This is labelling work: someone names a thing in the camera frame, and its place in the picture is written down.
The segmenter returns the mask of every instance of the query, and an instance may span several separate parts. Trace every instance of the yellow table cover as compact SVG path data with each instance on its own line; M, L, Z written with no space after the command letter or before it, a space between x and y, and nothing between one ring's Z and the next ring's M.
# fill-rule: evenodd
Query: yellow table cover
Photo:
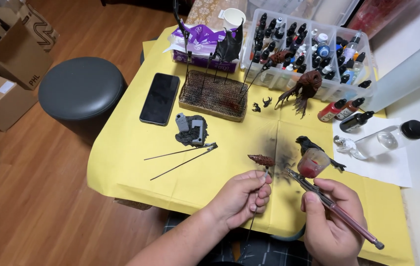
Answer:
M324 148L330 157L333 156L331 122L322 123L318 120L318 111L326 106L326 103L319 100L309 100L307 114L300 119L301 114L296 115L295 107L292 106L293 99L284 103L282 109L274 110L281 92L252 86L243 122L204 115L209 133L206 142L217 142L217 149L153 181L149 180L205 151L198 149L143 160L188 149L175 140L178 129L173 120L180 112L187 116L197 114L179 108L176 99L167 126L139 121L155 73L179 76L181 87L185 80L186 65L174 63L170 51L162 53L168 47L167 37L174 29L170 27L164 30L153 44L143 65L95 140L87 170L89 187L105 196L192 214L205 206L232 176L255 168L263 170L247 154L275 156L278 165L271 169L272 173L275 172L271 200L266 212L256 216L252 228L280 236L296 233L305 222L305 214L300 211L304 191L295 181L285 178L282 167L288 163L296 169L301 154L300 145L295 140L301 135L308 136ZM189 68L202 70L193 66ZM242 81L243 73L237 71L228 77ZM268 96L273 98L273 102L264 108L262 98ZM262 112L250 110L253 102L260 104ZM366 241L360 257L392 266L414 265L398 186L347 171L340 173L332 167L328 167L319 177L340 181L358 193L369 231L384 243L385 249L377 250Z

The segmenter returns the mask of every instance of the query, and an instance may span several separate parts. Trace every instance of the wooden floor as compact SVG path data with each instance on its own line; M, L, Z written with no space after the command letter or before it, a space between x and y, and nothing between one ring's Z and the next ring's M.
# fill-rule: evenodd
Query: wooden floor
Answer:
M171 13L126 4L30 3L61 34L54 65L98 56L128 83L140 67L142 41L176 25ZM0 266L122 266L161 234L166 211L125 207L87 187L89 152L39 104L0 132Z

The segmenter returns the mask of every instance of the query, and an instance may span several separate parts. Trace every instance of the small black figure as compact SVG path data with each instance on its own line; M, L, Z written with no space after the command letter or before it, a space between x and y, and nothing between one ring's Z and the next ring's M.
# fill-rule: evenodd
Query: small black figure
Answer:
M261 112L261 107L257 103L253 103L252 106L254 106L253 112Z
M305 154L305 152L309 149L309 148L316 148L319 149L322 152L325 152L320 146L318 146L317 144L313 143L310 141L310 139L308 137L305 136L300 136L296 139L296 142L300 144L300 152L301 154ZM331 164L335 167L335 168L339 168L341 171L344 171L344 168L346 167L343 164L340 164L338 162L336 162L335 160L331 159Z
M262 98L262 102L264 103L264 107L267 107L270 105L270 103L272 102L272 98L271 97L267 97L269 100L264 100L264 98Z

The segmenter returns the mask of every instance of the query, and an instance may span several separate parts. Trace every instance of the smartphone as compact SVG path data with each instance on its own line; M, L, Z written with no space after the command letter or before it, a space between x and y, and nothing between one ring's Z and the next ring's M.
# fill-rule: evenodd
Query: smartphone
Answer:
M140 114L144 123L167 125L171 116L180 79L177 76L156 73Z

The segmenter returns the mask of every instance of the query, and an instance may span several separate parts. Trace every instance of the hand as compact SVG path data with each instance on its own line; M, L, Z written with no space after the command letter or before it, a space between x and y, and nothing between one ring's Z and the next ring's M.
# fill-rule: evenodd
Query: hand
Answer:
M242 225L254 215L256 205L257 213L266 210L272 179L266 172L251 170L232 177L221 188L218 194L207 205L213 215L223 220L228 229L234 229Z
M315 185L351 217L367 229L367 222L357 193L331 179L315 178ZM364 238L334 213L326 218L325 208L314 192L303 194L302 212L307 213L305 247L317 262L324 266L358 265Z

